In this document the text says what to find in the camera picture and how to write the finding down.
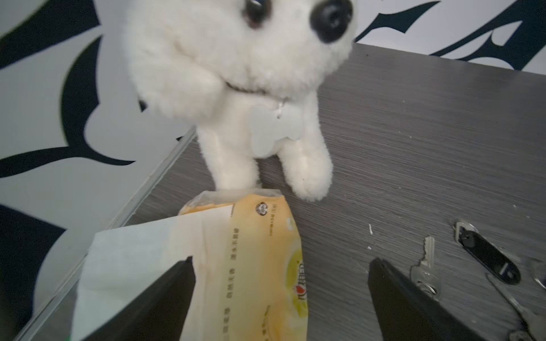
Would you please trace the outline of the black tag key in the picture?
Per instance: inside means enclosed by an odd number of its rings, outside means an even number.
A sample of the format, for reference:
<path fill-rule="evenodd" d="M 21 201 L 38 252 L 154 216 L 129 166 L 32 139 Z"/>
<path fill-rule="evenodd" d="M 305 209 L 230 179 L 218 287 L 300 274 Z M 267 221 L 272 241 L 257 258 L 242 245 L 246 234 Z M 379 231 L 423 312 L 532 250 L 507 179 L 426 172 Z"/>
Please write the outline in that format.
<path fill-rule="evenodd" d="M 516 263 L 483 237 L 472 224 L 456 221 L 454 240 L 498 280 L 512 286 L 520 284 L 521 272 Z"/>

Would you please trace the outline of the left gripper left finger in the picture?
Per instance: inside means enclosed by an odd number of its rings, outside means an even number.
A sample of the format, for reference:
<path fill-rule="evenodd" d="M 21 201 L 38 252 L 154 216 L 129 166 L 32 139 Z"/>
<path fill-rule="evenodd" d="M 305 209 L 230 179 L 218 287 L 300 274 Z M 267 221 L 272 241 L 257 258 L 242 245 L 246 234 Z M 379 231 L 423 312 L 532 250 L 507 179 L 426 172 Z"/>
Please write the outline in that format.
<path fill-rule="evenodd" d="M 85 339 L 180 340 L 195 285 L 193 258 L 178 261 L 117 315 Z"/>

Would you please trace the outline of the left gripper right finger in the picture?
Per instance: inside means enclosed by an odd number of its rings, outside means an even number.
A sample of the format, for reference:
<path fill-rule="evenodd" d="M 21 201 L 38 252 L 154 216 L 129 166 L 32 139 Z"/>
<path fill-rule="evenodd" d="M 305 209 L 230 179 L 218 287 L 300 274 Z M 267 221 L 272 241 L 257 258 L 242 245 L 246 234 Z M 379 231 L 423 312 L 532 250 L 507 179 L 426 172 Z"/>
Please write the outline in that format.
<path fill-rule="evenodd" d="M 368 288 L 384 340 L 484 340 L 384 259 L 371 261 Z"/>

